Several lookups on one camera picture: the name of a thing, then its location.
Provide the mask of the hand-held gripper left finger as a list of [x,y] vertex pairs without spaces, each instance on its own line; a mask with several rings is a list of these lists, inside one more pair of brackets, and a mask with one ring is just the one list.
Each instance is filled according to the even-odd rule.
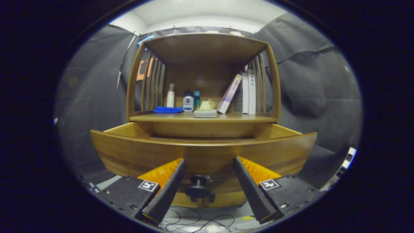
[[179,158],[139,177],[116,174],[94,183],[94,194],[122,216],[158,226],[185,174],[186,160]]

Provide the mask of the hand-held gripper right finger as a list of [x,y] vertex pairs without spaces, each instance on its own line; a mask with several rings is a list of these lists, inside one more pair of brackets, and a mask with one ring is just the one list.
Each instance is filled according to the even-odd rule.
[[280,176],[242,157],[234,159],[234,171],[260,224],[294,213],[321,195],[296,174]]

